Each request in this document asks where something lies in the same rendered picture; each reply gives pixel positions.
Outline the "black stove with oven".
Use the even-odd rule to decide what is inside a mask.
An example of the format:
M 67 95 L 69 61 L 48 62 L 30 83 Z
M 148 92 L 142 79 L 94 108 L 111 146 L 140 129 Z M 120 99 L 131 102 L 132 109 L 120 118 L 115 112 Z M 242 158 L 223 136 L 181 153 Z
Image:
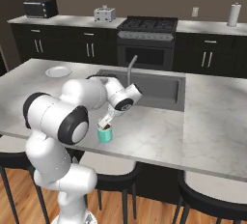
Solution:
M 176 17 L 129 16 L 117 27 L 118 65 L 145 70 L 171 70 L 175 51 Z

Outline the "black base cupboards run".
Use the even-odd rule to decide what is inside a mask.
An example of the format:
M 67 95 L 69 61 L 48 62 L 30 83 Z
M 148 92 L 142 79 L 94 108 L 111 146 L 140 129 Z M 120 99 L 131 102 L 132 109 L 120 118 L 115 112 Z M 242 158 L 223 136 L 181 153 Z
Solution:
M 117 30 L 37 24 L 11 25 L 22 63 L 31 58 L 117 65 Z
M 173 71 L 234 76 L 247 52 L 247 36 L 177 33 Z

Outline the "white paper towel roll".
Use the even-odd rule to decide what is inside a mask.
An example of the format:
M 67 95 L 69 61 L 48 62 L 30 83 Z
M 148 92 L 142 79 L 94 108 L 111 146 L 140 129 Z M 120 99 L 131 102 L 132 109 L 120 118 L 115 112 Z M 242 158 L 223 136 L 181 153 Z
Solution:
M 241 10 L 240 4 L 238 4 L 238 3 L 232 4 L 229 19 L 227 22 L 227 25 L 229 27 L 235 27 L 236 26 L 237 21 L 238 21 L 238 17 L 240 14 L 240 10 Z

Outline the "grey curved tap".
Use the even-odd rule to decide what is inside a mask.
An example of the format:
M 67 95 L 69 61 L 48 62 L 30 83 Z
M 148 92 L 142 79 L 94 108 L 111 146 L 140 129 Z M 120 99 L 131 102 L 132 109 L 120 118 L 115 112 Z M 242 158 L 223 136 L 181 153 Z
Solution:
M 135 62 L 137 61 L 137 59 L 138 59 L 138 55 L 135 55 L 135 56 L 132 58 L 132 60 L 131 60 L 131 62 L 129 63 L 129 65 L 128 65 L 128 68 L 127 68 L 127 86 L 130 85 L 130 82 L 131 82 L 131 70 L 132 70 L 133 65 L 134 65 Z

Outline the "white plate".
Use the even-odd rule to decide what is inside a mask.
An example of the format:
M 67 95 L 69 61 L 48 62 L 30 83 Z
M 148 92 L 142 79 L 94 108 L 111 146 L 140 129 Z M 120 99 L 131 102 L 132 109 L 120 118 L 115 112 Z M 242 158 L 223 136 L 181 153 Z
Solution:
M 58 67 L 52 67 L 48 69 L 45 72 L 45 75 L 48 77 L 52 77 L 52 78 L 60 78 L 60 77 L 70 75 L 71 73 L 72 73 L 71 69 L 64 67 L 64 66 L 58 66 Z

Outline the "teal cup of hot chocolate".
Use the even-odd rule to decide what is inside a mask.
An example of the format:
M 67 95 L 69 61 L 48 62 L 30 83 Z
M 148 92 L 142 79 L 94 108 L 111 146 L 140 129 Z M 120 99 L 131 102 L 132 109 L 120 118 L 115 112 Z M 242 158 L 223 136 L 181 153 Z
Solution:
M 107 125 L 105 128 L 97 128 L 98 139 L 101 143 L 108 143 L 112 140 L 112 127 Z

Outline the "black stool with white seat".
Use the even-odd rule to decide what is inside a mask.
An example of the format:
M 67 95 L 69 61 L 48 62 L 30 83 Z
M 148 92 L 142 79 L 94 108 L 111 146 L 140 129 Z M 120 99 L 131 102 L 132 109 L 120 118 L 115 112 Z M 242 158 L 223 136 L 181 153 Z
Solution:
M 85 151 L 74 151 L 71 160 L 92 167 L 97 173 L 97 198 L 102 210 L 101 191 L 119 191 L 122 193 L 123 224 L 127 224 L 127 192 L 131 190 L 133 217 L 137 218 L 136 180 L 142 164 L 130 159 Z
M 176 224 L 181 206 L 184 206 L 179 224 L 186 224 L 191 209 L 233 224 L 247 221 L 247 182 L 239 182 L 189 171 L 178 172 L 179 200 L 172 224 Z
M 24 139 L 0 134 L 0 176 L 4 184 L 16 224 L 19 224 L 19 220 L 14 205 L 14 198 L 6 174 L 6 168 L 21 169 L 28 171 L 32 181 L 34 182 L 35 168 L 31 164 L 30 160 L 28 159 L 25 153 L 25 144 L 26 141 Z M 41 188 L 38 185 L 36 185 L 35 182 L 34 187 L 36 188 L 40 200 L 41 210 L 45 219 L 45 223 L 50 224 Z

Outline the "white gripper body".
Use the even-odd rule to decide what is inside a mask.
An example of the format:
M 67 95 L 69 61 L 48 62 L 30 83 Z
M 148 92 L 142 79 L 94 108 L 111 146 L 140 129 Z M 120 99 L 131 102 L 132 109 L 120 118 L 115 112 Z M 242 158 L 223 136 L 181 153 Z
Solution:
M 101 120 L 98 121 L 98 126 L 100 128 L 105 128 L 114 118 L 115 113 L 113 111 L 109 111 Z

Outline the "grey sink basin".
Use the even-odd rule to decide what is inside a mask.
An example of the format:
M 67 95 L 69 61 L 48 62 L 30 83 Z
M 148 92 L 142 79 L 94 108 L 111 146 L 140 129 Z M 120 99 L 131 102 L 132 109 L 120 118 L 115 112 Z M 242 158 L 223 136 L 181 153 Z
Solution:
M 178 76 L 100 70 L 90 79 L 100 80 L 108 93 L 113 111 L 128 110 L 134 104 L 174 111 L 184 111 L 185 78 Z

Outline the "white toaster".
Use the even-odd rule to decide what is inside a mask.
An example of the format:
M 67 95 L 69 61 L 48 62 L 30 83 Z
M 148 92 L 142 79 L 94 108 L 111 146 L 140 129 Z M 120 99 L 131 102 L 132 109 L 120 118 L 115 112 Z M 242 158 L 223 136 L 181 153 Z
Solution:
M 112 22 L 116 18 L 116 9 L 102 6 L 94 10 L 95 21 Z

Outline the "black toaster oven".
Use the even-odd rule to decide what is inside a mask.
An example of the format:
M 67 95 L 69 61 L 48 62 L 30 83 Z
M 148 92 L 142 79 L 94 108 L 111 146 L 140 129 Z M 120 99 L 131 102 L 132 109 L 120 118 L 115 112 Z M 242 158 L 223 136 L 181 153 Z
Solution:
M 58 14 L 56 0 L 26 0 L 25 14 L 31 18 L 50 18 Z

